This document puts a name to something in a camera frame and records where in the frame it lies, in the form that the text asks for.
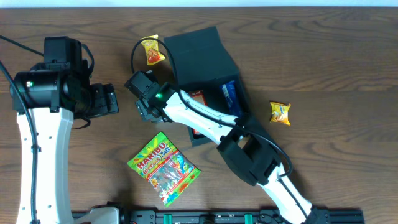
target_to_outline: wood grain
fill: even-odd
[[[203,172],[170,209],[259,209],[273,206],[257,187],[227,168],[213,143],[190,146],[185,126],[144,123],[123,87],[132,46],[217,26],[238,65],[253,110],[291,156],[297,188],[315,205],[361,208],[366,223],[398,223],[398,9],[6,9],[0,33],[43,51],[44,38],[67,35],[95,56],[92,82],[113,83],[120,113],[72,131],[73,210],[119,200],[165,209],[155,191],[126,165],[159,131]],[[39,56],[0,41],[0,59],[15,74]],[[134,57],[148,69],[144,53]],[[167,62],[150,67],[170,79]],[[291,127],[269,123],[269,101],[291,103]],[[0,76],[0,222],[19,206],[21,144],[9,84]]]

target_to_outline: green led light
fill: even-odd
[[[26,87],[32,87],[32,86],[33,86],[33,82],[31,82],[31,81],[26,82]]]

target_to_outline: candy bag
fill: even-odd
[[[149,37],[157,39],[158,35],[156,34]],[[159,52],[159,43],[156,40],[144,40],[141,42],[141,44],[145,48],[145,54],[147,55],[147,65],[154,65],[157,62],[165,60],[164,55]]]
[[[127,163],[159,193],[168,207],[200,174],[163,132]]]
[[[236,96],[235,90],[235,80],[229,81],[226,84],[222,84],[220,89],[224,93],[224,97],[226,99],[226,103],[228,105],[229,112],[232,115],[235,115],[239,118],[242,117],[243,112],[241,109],[241,105],[239,104],[238,96]]]
[[[270,102],[270,104],[272,108],[271,121],[287,124],[290,126],[290,122],[287,119],[287,112],[290,108],[290,104],[284,105],[282,103],[276,103],[276,102]]]

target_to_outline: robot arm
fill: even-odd
[[[220,125],[191,110],[182,102],[178,91],[181,91],[183,99],[197,111],[215,120],[232,126],[241,122],[242,126],[259,128],[253,124],[253,118],[243,118],[243,121],[240,121],[236,116],[215,111],[196,102],[183,90],[174,90],[173,86],[167,83],[161,88],[143,72],[134,74],[125,87],[140,98],[136,105],[143,118],[151,117],[149,114],[154,119],[162,116],[167,121],[182,123],[198,130],[218,145],[217,150],[238,177],[264,189],[278,206],[285,220],[292,224],[306,221],[311,213],[312,204],[300,195],[287,176],[281,177],[285,170],[275,149],[260,139],[249,141],[243,149],[240,148],[238,142],[244,136],[243,132]]]
[[[209,116],[226,121],[230,124],[235,124],[234,120],[237,118],[236,116],[217,112],[195,101],[183,90],[181,90],[181,92],[182,96],[185,98],[185,101],[189,102],[202,113],[206,113]],[[200,116],[190,108],[187,108],[182,103],[177,93],[174,93],[167,100],[166,104],[167,106],[163,109],[163,111],[169,119],[198,130],[217,145],[221,143],[221,137],[227,136],[232,130],[230,127],[219,125],[214,121],[210,121],[209,119]],[[284,166],[282,163],[279,163],[279,165],[275,166],[274,170],[269,175],[268,184],[262,185],[258,183],[258,185],[260,185],[268,194],[268,196],[270,196],[270,198],[275,202],[280,214],[288,222],[292,224],[301,224],[307,219],[306,217],[309,216],[312,204],[300,195],[288,177],[281,177],[287,189],[282,185],[281,181],[279,180],[279,176],[284,173]],[[297,206],[297,203],[301,205],[303,211],[301,211],[300,207]]]
[[[119,210],[113,207],[94,209],[75,220],[68,190],[68,146],[73,120],[82,118],[90,124],[90,118],[117,113],[119,108],[113,86],[90,85],[94,60],[87,46],[79,41],[50,37],[45,39],[44,45],[44,62],[29,72],[19,72],[14,81],[11,80],[10,92],[22,141],[21,201],[17,223],[90,221],[118,224]],[[91,57],[90,67],[87,60],[81,59],[81,48]],[[9,77],[2,64],[1,68]],[[30,114],[29,121],[35,127],[33,135],[25,113]],[[35,134],[39,146],[37,160],[33,160],[32,137]]]

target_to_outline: haribo logo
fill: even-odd
[[[157,146],[157,148],[154,149],[143,161],[137,164],[137,167],[142,170],[148,164],[148,162],[155,158],[156,155],[161,153],[162,150],[166,148],[166,146],[166,143],[160,143],[159,146]]]

